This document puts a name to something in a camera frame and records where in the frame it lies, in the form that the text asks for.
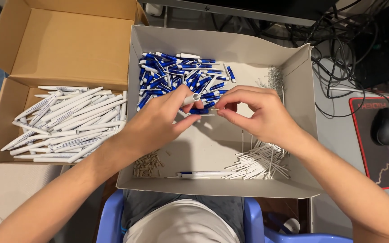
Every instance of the red-trimmed mouse pad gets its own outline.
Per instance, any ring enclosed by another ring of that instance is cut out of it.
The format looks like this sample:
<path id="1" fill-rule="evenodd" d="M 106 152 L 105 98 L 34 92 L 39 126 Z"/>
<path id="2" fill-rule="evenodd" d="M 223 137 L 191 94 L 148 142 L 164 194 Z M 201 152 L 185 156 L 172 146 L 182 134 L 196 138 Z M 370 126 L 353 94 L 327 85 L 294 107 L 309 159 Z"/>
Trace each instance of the red-trimmed mouse pad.
<path id="1" fill-rule="evenodd" d="M 361 106 L 363 98 L 349 99 L 351 111 Z M 388 107 L 385 98 L 366 98 L 362 107 L 352 115 L 360 144 L 366 175 L 383 189 L 389 189 L 389 146 L 378 146 L 370 137 L 370 127 L 379 109 Z"/>

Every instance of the open cardboard box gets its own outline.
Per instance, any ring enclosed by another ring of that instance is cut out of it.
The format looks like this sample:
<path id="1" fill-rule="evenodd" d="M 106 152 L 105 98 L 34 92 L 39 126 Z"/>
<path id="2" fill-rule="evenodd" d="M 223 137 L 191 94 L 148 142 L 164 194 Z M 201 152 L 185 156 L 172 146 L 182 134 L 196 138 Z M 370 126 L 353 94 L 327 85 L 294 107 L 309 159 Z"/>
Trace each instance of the open cardboard box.
<path id="1" fill-rule="evenodd" d="M 139 21 L 148 25 L 136 0 L 7 0 L 0 68 L 10 76 L 0 92 L 0 149 L 23 133 L 11 123 L 47 92 L 37 86 L 127 90 L 130 31 Z M 0 163 L 33 162 L 0 151 Z"/>
<path id="2" fill-rule="evenodd" d="M 282 69 L 285 86 L 285 105 L 290 115 L 304 130 L 317 137 L 316 108 L 310 46 L 281 47 L 263 39 L 226 32 L 167 29 L 132 26 L 127 116 L 136 114 L 139 99 L 139 58 L 143 52 L 167 54 L 190 53 L 202 58 L 225 62 L 232 68 L 236 84 L 266 83 L 268 67 Z M 251 116 L 252 111 L 240 104 L 238 113 Z M 245 151 L 250 147 L 250 135 L 245 136 Z M 223 170 L 237 159 L 241 152 L 241 128 L 222 117 L 203 117 L 183 132 L 175 141 L 158 153 L 165 164 L 162 176 L 175 176 L 181 171 Z M 224 179 L 163 179 L 133 177 L 133 164 L 123 169 L 117 187 L 192 195 L 255 196 L 275 198 L 308 198 L 322 193 L 320 185 L 294 156 L 286 156 L 290 180 L 276 173 L 275 180 Z"/>

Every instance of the blue chair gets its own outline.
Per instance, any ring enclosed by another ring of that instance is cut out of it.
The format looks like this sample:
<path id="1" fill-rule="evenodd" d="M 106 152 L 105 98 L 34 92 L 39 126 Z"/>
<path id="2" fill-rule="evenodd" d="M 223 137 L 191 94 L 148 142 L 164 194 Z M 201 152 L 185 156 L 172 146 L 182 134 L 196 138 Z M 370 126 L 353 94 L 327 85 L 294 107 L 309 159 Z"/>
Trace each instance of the blue chair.
<path id="1" fill-rule="evenodd" d="M 123 191 L 117 190 L 105 203 L 100 219 L 97 243 L 122 242 L 121 216 Z M 264 226 L 262 211 L 254 198 L 245 198 L 244 234 L 246 243 L 352 243 L 353 240 L 331 234 L 280 234 Z"/>

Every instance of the hand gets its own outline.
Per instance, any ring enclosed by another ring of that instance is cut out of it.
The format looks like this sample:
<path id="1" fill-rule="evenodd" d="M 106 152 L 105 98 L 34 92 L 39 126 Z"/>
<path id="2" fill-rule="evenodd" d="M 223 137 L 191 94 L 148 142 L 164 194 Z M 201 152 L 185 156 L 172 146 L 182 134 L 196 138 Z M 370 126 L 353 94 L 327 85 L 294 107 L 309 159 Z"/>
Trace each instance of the hand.
<path id="1" fill-rule="evenodd" d="M 151 99 L 121 132 L 106 142 L 112 145 L 114 151 L 127 148 L 124 152 L 132 154 L 134 160 L 163 147 L 176 139 L 193 122 L 201 119 L 200 115 L 189 115 L 173 124 L 182 102 L 190 95 L 193 95 L 193 92 L 186 85 L 180 85 L 170 93 Z M 182 109 L 188 113 L 193 106 L 199 109 L 204 107 L 201 101 L 197 101 Z"/>
<path id="2" fill-rule="evenodd" d="M 248 104 L 254 112 L 251 118 L 236 113 L 241 102 Z M 217 115 L 248 131 L 260 141 L 285 149 L 288 141 L 301 130 L 272 89 L 238 85 L 220 97 L 215 107 L 220 109 Z"/>

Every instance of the computer mouse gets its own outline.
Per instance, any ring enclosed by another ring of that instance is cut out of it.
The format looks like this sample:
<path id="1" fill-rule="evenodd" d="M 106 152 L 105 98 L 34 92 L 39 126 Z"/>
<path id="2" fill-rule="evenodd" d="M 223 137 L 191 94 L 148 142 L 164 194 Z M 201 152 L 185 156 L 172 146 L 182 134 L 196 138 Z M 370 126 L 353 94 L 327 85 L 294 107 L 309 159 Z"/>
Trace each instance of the computer mouse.
<path id="1" fill-rule="evenodd" d="M 370 136 L 377 145 L 389 145 L 389 108 L 382 108 L 376 113 Z"/>

